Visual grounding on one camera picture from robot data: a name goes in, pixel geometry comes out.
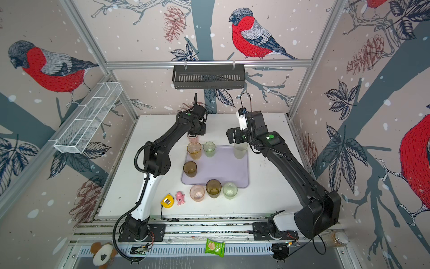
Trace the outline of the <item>pink clear glass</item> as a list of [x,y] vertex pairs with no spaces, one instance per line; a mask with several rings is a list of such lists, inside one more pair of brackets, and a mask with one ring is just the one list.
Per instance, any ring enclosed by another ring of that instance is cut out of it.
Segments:
[[199,136],[187,135],[187,138],[188,138],[188,140],[189,140],[190,143],[192,143],[192,142],[199,142]]

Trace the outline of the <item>pale green frosted glass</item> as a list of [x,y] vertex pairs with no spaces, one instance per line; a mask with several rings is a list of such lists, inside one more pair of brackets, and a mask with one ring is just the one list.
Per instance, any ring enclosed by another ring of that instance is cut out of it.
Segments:
[[236,159],[242,159],[247,153],[248,144],[244,143],[234,143],[234,156]]

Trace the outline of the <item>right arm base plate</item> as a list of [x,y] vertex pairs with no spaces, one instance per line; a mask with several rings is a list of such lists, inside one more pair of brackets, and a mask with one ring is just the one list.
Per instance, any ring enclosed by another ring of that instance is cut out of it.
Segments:
[[249,231],[255,241],[297,241],[298,232],[294,230],[280,231],[271,223],[252,223],[252,230]]

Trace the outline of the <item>brown textured glass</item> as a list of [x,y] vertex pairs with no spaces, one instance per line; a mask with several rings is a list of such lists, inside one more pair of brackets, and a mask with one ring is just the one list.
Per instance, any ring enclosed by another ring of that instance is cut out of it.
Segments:
[[197,164],[194,161],[187,161],[183,165],[183,172],[190,178],[195,177],[197,174]]

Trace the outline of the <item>yellow clear glass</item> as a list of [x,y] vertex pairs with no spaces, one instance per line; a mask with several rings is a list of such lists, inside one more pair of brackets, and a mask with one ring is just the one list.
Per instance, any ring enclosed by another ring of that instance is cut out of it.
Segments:
[[202,155],[202,146],[199,142],[191,142],[187,146],[187,152],[193,160],[199,160]]

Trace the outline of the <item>light green textured glass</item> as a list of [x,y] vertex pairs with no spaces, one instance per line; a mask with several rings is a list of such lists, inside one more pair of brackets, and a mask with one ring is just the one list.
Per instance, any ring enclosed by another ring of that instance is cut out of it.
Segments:
[[238,188],[233,182],[225,183],[222,187],[222,190],[223,190],[224,196],[229,200],[235,198],[238,193]]

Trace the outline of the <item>green clear glass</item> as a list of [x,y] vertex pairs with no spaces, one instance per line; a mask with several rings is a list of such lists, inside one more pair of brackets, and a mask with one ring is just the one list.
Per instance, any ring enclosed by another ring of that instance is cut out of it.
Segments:
[[205,155],[208,158],[211,158],[216,153],[216,145],[215,145],[215,143],[208,141],[203,145],[203,150],[205,152]]

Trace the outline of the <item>olive brown glass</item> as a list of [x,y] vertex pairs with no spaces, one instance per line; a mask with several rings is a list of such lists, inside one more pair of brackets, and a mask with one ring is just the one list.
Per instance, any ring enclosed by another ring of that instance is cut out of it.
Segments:
[[206,184],[206,192],[211,198],[217,198],[222,191],[222,185],[219,180],[211,179]]

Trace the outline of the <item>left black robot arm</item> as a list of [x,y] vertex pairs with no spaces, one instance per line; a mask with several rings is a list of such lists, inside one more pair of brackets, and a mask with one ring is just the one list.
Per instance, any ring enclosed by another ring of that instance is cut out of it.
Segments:
[[144,174],[143,185],[135,206],[124,214],[125,222],[121,226],[123,231],[134,235],[136,240],[144,240],[149,233],[148,221],[153,196],[162,176],[171,167],[171,149],[185,134],[204,135],[207,116],[205,107],[194,104],[190,109],[179,112],[175,123],[160,138],[146,142],[136,152],[133,164],[138,172]]

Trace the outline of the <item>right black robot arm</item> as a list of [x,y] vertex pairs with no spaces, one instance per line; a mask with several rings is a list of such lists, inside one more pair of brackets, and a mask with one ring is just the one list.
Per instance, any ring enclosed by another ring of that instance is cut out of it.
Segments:
[[339,220],[341,198],[336,191],[327,191],[293,156],[282,136],[269,132],[262,112],[240,108],[236,116],[239,127],[226,131],[229,143],[248,143],[267,158],[285,177],[303,208],[294,213],[299,231],[307,238],[326,231]]

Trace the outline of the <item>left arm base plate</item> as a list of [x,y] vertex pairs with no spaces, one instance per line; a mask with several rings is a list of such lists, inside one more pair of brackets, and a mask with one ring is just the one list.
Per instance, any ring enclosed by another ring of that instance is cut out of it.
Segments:
[[118,241],[121,243],[162,242],[166,230],[165,224],[143,224],[140,227],[122,225]]

